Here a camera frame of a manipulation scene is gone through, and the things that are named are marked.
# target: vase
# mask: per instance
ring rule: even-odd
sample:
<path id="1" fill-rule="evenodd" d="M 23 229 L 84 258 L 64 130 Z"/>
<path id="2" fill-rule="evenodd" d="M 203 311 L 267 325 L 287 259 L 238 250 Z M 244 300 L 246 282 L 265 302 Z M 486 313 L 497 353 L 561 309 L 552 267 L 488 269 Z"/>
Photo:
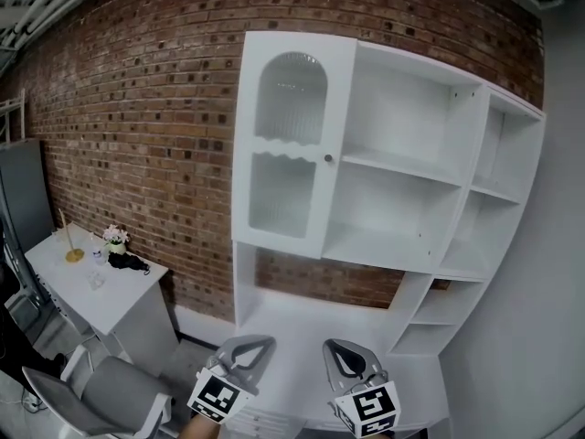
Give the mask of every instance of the vase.
<path id="1" fill-rule="evenodd" d="M 112 244 L 110 242 L 110 252 L 119 253 L 120 255 L 124 255 L 126 253 L 126 244 Z"/>

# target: black pants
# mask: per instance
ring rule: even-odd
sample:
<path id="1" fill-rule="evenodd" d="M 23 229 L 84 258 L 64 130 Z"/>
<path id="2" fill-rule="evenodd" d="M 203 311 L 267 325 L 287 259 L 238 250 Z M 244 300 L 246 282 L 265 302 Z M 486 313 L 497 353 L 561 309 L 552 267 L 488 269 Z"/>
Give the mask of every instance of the black pants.
<path id="1" fill-rule="evenodd" d="M 12 379 L 20 382 L 25 389 L 35 393 L 22 372 L 22 368 L 31 368 L 59 377 L 59 365 L 38 354 L 29 343 L 27 336 L 10 316 L 4 305 L 0 304 L 0 370 Z"/>

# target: white wall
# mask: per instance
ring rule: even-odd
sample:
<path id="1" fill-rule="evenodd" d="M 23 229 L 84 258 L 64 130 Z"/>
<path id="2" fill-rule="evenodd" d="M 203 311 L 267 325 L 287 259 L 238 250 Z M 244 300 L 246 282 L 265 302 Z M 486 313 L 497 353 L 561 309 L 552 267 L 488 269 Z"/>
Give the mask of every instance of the white wall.
<path id="1" fill-rule="evenodd" d="M 543 17 L 535 185 L 498 274 L 441 354 L 455 439 L 541 438 L 585 407 L 585 0 Z"/>

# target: office chair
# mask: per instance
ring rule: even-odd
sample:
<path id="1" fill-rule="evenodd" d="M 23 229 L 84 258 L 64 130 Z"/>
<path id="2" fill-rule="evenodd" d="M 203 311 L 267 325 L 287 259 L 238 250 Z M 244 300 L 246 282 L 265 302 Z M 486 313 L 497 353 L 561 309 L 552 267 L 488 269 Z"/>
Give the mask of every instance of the office chair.
<path id="1" fill-rule="evenodd" d="M 47 407 L 83 437 L 151 439 L 171 419 L 170 390 L 159 379 L 112 356 L 94 369 L 82 346 L 60 380 L 34 369 L 23 372 Z"/>

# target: floor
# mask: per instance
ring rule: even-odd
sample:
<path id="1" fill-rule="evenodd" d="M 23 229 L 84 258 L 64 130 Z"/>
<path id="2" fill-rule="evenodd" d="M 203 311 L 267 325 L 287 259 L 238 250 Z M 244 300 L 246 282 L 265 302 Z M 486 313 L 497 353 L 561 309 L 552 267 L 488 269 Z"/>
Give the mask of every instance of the floor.
<path id="1" fill-rule="evenodd" d="M 59 313 L 47 308 L 41 318 L 27 331 L 34 347 L 46 358 L 52 359 L 57 353 L 70 354 L 75 347 L 88 338 L 81 336 Z M 107 352 L 94 337 L 85 341 L 94 365 L 97 366 Z M 195 343 L 182 340 L 179 349 L 169 358 L 161 378 L 173 390 L 176 398 L 173 419 L 165 426 L 180 431 L 190 419 L 190 409 L 186 406 L 191 390 L 195 385 L 195 374 L 205 364 L 212 350 Z M 19 404 L 22 386 L 0 372 L 0 437 L 7 439 L 77 439 L 77 434 L 63 428 L 63 423 L 49 410 L 35 414 L 27 412 Z M 169 439 L 169 435 L 159 432 L 156 439 Z"/>

